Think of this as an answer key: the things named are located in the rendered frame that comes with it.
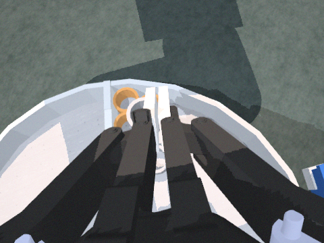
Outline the blue plastic crate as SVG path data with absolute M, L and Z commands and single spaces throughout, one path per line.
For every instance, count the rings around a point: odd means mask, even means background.
M 302 169 L 308 189 L 324 198 L 324 163 Z

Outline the grey hollow cylinder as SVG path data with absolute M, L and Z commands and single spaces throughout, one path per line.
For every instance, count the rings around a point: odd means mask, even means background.
M 159 145 L 159 151 L 161 151 L 162 153 L 164 153 L 163 152 L 163 149 L 162 149 L 162 146 L 160 146 L 160 145 Z M 156 170 L 155 174 L 156 175 L 159 175 L 159 174 L 162 174 L 164 172 L 166 172 L 166 165 L 164 165 L 164 167 L 162 167 L 161 169 Z
M 136 110 L 136 109 L 142 109 L 144 107 L 144 98 L 138 98 L 134 101 L 132 101 L 130 103 L 130 105 L 128 106 L 127 112 L 126 112 L 126 116 L 127 116 L 127 121 L 132 129 L 132 116 L 131 116 L 131 112 Z

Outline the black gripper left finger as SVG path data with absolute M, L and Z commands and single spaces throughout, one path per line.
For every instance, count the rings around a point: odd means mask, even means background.
M 102 131 L 22 212 L 0 225 L 0 243 L 74 243 L 96 213 L 83 243 L 134 243 L 138 211 L 153 210 L 155 87 L 146 88 L 144 107 L 131 115 L 131 130 Z

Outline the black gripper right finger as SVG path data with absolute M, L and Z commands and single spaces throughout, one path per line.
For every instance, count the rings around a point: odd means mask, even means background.
M 192 160 L 264 243 L 324 243 L 324 198 L 296 186 L 207 117 L 180 121 L 159 86 L 158 118 L 175 243 L 223 243 Z

